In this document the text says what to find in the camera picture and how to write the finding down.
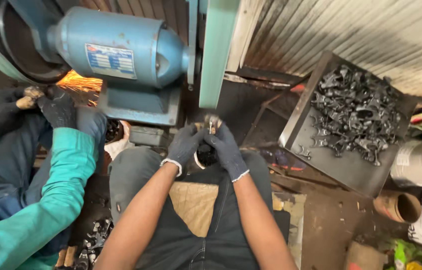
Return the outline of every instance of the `gloved hand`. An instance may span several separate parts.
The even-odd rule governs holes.
[[[76,108],[71,96],[63,89],[53,86],[48,89],[47,96],[38,98],[36,102],[53,128],[76,129]]]
[[[177,176],[183,173],[183,166],[198,150],[198,145],[203,140],[206,129],[197,132],[195,124],[187,125],[176,133],[175,138],[168,148],[168,156],[161,162],[161,166],[166,162],[172,162],[179,167]]]
[[[232,182],[249,173],[234,136],[225,123],[221,124],[216,135],[205,134],[204,140],[216,149],[219,163],[228,171]]]
[[[0,136],[21,126],[23,117],[16,101],[24,95],[24,88],[0,90]]]

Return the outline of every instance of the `dirty floor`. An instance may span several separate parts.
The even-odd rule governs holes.
[[[391,237],[407,238],[407,226],[376,213],[370,198],[276,174],[271,179],[307,195],[301,270],[344,269],[352,240],[377,248]]]

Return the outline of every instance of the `bucket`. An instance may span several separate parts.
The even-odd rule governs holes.
[[[400,223],[414,223],[422,212],[421,203],[416,196],[399,191],[384,190],[374,199],[373,204],[381,215]]]

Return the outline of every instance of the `bench grinder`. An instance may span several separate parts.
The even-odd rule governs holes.
[[[153,125],[177,123],[184,75],[193,82],[200,66],[195,45],[190,53],[162,20],[79,6],[63,15],[50,1],[0,1],[0,52],[27,79],[55,83],[72,68],[83,77],[103,79],[98,107],[108,117]],[[25,26],[29,37],[21,34]],[[190,36],[190,45],[195,41],[196,33]],[[49,70],[26,69],[38,62],[28,60],[33,55],[39,55]]]

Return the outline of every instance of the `corrugated metal wall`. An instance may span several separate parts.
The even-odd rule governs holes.
[[[266,0],[244,64],[304,75],[331,50],[422,95],[422,0]]]
[[[189,4],[186,0],[80,0],[83,7],[165,20],[188,44]]]

